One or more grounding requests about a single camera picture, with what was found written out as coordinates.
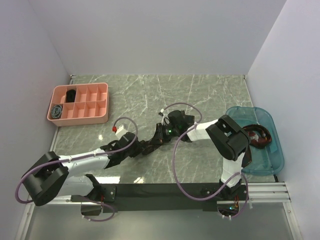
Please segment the pink compartment organizer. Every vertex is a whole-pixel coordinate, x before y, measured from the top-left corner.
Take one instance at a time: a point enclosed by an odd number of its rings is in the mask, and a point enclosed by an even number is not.
[[[69,90],[76,90],[75,101],[66,102]],[[59,119],[52,118],[55,105],[62,106]],[[57,126],[102,124],[108,121],[108,84],[90,83],[56,86],[50,102],[47,119]]]

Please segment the white wall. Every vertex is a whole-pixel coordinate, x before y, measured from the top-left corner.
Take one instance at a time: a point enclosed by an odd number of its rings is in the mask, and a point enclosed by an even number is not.
[[[287,0],[249,73],[255,106],[273,116],[285,180],[305,240],[320,238],[320,1]]]
[[[285,0],[29,0],[72,74],[247,74]]]
[[[29,2],[0,1],[1,239],[16,235],[25,205],[16,202],[15,187],[49,150],[55,131],[46,120],[51,94],[68,78]]]

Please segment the marble table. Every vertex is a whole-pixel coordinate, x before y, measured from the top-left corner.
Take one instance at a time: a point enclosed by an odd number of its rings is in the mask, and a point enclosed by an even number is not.
[[[72,84],[108,83],[109,120],[104,124],[63,126],[55,140],[58,155],[92,151],[116,137],[114,121],[127,116],[138,126],[139,140],[153,137],[158,112],[166,105],[187,102],[203,114],[202,122],[212,121],[232,106],[251,107],[252,102],[243,75],[77,75]],[[197,112],[185,105],[170,109]],[[130,122],[129,130],[134,132]],[[174,183],[171,160],[174,140],[148,156],[127,158],[120,165],[91,172],[105,183]],[[217,183],[223,161],[211,141],[181,142],[176,153],[176,171],[183,183]],[[274,182],[271,176],[247,175],[249,182]]]

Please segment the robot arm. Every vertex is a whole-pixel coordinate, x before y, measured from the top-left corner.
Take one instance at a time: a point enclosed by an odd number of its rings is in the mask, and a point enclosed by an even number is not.
[[[125,158],[134,158],[138,154],[147,155],[161,145],[179,137],[195,123],[194,116],[185,115],[184,111],[175,110],[168,114],[167,124],[157,123],[154,137],[149,141],[138,141],[135,134],[128,132],[124,125],[115,131],[118,140],[102,146],[94,151],[76,155],[60,155],[54,152],[44,154],[31,169],[42,164],[64,160],[43,167],[30,174],[23,184],[33,199],[35,205],[42,206],[55,197],[80,195],[91,200],[99,199],[101,185],[90,174],[80,176],[82,173],[106,169],[120,164]],[[121,152],[109,154],[109,151],[119,150],[133,144]],[[223,173],[220,179],[222,185],[234,173],[239,173],[243,165],[243,157],[249,147],[249,136],[229,116],[224,115],[211,122],[201,123],[182,138],[185,142],[199,140],[212,140],[220,154],[223,156]],[[232,194],[241,185],[240,176],[228,182],[226,194]]]

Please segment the blue bin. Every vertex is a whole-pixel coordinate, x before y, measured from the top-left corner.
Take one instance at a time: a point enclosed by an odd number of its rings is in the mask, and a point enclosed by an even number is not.
[[[271,115],[260,107],[230,107],[226,114],[235,120],[241,127],[250,124],[260,124],[266,127],[271,136],[272,142],[264,149],[250,146],[252,162],[242,169],[243,173],[252,175],[274,175],[278,174],[285,165],[276,126]]]

